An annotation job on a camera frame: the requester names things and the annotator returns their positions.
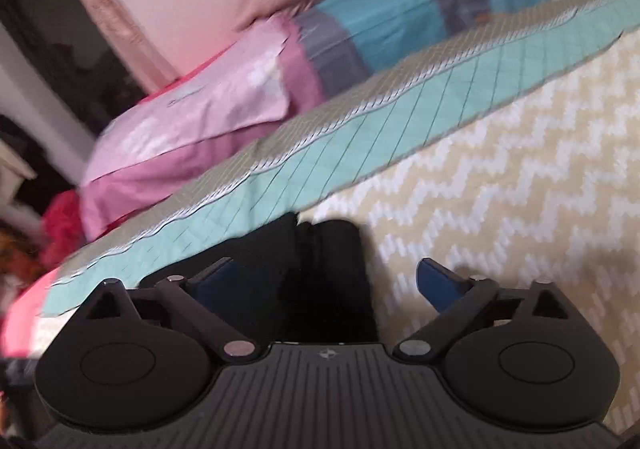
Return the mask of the black pants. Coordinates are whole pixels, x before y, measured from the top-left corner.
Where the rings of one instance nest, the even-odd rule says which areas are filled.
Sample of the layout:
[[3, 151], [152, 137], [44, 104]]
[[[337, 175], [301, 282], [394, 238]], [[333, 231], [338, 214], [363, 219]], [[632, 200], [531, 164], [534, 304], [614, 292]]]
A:
[[160, 268], [141, 282], [196, 276], [219, 259], [239, 266], [214, 284], [210, 309], [260, 345], [378, 341], [360, 231], [346, 220], [311, 224], [286, 213], [242, 237]]

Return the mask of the patterned bed sheet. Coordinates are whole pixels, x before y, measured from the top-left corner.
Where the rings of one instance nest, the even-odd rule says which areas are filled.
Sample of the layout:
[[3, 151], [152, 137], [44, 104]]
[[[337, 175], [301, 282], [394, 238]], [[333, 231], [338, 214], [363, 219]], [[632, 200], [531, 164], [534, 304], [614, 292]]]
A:
[[606, 421], [639, 418], [639, 0], [559, 0], [428, 48], [84, 247], [11, 307], [39, 356], [100, 280], [128, 285], [281, 215], [366, 236], [378, 331], [434, 317], [433, 257], [521, 287], [555, 282], [613, 351]]

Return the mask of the pink and blue folded quilt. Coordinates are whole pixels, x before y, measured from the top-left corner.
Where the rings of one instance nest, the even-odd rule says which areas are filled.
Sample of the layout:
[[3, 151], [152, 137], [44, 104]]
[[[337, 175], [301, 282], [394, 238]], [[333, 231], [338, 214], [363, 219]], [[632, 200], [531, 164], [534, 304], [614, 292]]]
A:
[[409, 54], [546, 0], [324, 0], [256, 23], [220, 56], [105, 128], [79, 189], [85, 236]]

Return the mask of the red folded clothes on shelf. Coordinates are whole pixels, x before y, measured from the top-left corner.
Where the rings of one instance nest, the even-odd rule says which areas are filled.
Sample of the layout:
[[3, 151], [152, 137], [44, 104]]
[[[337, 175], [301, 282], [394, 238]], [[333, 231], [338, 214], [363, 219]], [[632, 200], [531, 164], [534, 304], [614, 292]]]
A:
[[42, 216], [44, 245], [40, 263], [51, 270], [85, 244], [80, 218], [80, 198], [75, 189], [55, 195]]

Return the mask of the pink curtain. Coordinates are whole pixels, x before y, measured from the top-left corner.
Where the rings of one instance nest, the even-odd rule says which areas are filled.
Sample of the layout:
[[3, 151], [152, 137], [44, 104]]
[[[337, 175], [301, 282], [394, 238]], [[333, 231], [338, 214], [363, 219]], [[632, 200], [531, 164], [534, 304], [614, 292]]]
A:
[[80, 2], [124, 67], [147, 94], [160, 91], [180, 77], [120, 0]]

